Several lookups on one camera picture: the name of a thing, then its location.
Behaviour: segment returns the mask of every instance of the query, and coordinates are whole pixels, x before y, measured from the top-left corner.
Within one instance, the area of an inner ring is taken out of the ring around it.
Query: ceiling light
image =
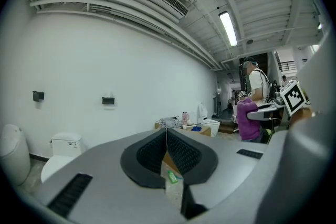
[[[224,25],[224,28],[225,28],[227,37],[229,38],[231,46],[237,45],[238,44],[237,38],[236,38],[235,30],[233,29],[233,24],[232,24],[229,13],[222,12],[218,15]]]

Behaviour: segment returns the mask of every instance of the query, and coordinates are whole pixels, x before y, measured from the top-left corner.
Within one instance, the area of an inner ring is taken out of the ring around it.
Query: person
[[[287,78],[285,75],[282,76],[282,86],[286,86],[288,84]]]
[[[258,63],[252,57],[246,57],[243,64],[244,73],[249,75],[251,99],[257,106],[267,103],[270,82],[265,73],[259,69]]]

